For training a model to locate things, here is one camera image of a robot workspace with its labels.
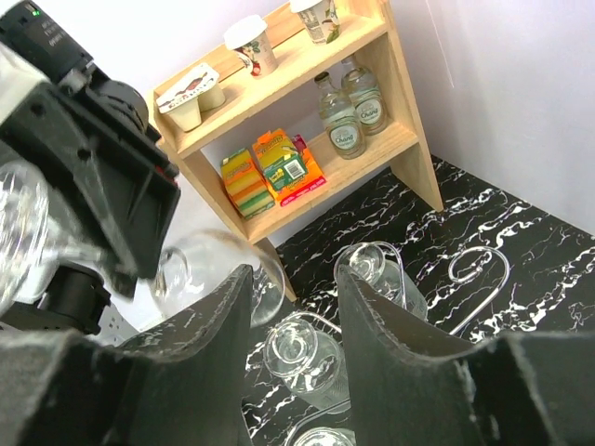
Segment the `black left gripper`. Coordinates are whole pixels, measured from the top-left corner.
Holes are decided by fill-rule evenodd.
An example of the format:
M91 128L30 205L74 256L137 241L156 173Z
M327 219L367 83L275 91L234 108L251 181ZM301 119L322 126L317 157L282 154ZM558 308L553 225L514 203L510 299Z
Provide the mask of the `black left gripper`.
M85 236L138 274L107 279L126 297L155 274L179 203L179 169L159 137L140 93L35 2L2 13L1 158L39 168Z

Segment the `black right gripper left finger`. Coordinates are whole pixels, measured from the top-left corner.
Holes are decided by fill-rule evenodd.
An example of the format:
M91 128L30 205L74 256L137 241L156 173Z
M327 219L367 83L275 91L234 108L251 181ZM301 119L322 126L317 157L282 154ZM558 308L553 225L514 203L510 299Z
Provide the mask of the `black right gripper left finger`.
M1 336L5 445L246 445L253 271L114 348L76 331Z

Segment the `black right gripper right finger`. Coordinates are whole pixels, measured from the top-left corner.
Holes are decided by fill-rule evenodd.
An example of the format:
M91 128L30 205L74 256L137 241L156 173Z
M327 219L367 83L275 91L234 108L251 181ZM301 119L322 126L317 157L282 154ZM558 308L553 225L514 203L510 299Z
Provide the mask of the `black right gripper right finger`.
M361 445L590 445L594 335L505 332L471 344L337 272Z

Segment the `clear patterned short goblet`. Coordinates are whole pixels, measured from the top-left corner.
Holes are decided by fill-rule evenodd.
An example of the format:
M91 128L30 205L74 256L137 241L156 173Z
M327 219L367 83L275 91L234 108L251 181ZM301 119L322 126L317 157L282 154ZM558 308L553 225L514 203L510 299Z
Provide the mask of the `clear patterned short goblet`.
M350 398L342 347L307 321L286 318L275 325L265 341L264 362L292 394L319 410Z

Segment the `frosted short goblet front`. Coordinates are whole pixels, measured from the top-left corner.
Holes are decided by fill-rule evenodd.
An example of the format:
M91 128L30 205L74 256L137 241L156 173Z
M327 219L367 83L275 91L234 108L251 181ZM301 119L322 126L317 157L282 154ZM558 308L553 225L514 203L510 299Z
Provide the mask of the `frosted short goblet front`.
M355 446L352 430L345 428L315 427L300 435L293 446Z

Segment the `clear smooth wine glass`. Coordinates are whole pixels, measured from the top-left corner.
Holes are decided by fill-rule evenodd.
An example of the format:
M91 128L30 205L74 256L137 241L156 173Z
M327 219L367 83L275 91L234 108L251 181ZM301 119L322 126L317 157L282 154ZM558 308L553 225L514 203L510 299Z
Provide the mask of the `clear smooth wine glass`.
M47 269L71 261L90 263L108 280L135 280L110 248L91 242L68 204L44 175L25 161L1 167L1 310L20 297L32 299L49 285ZM172 316L205 297L238 265L265 277L265 287L251 297L251 324L270 321L284 298L284 273L268 254L222 230L198 230L164 248L148 280L153 302Z

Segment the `ribbed glass goblet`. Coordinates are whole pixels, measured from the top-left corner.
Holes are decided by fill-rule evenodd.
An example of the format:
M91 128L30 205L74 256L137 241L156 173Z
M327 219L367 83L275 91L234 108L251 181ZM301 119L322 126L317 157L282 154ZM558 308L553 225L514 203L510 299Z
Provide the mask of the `ribbed glass goblet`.
M335 280L340 266L352 269L392 303L422 321L428 320L426 298L405 272L401 255L392 244L378 241L344 246L334 266Z

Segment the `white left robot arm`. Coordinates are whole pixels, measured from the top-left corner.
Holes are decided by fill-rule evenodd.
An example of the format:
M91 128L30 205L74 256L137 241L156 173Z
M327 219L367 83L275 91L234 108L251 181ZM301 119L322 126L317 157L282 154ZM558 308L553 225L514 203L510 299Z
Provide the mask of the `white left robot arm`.
M1 16L1 324L120 341L179 203L140 93L40 6Z

